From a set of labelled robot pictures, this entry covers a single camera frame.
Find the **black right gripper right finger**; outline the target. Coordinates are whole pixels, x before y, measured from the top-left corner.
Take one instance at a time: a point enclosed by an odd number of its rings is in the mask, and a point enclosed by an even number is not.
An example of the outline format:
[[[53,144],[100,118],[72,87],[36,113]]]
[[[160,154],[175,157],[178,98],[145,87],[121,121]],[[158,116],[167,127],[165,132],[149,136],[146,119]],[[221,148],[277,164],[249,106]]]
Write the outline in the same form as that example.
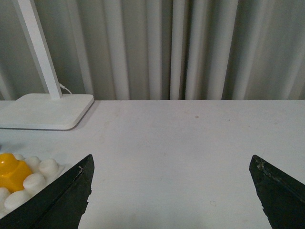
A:
[[[305,227],[305,185],[253,155],[249,171],[263,211],[273,229]]]

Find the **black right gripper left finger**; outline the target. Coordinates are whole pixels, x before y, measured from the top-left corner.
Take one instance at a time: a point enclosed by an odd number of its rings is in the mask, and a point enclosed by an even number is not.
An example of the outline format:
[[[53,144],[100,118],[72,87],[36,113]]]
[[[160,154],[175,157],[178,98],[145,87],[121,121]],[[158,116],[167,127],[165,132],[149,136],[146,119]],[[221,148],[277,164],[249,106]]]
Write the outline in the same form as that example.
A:
[[[2,229],[76,229],[92,193],[91,154],[0,220]]]

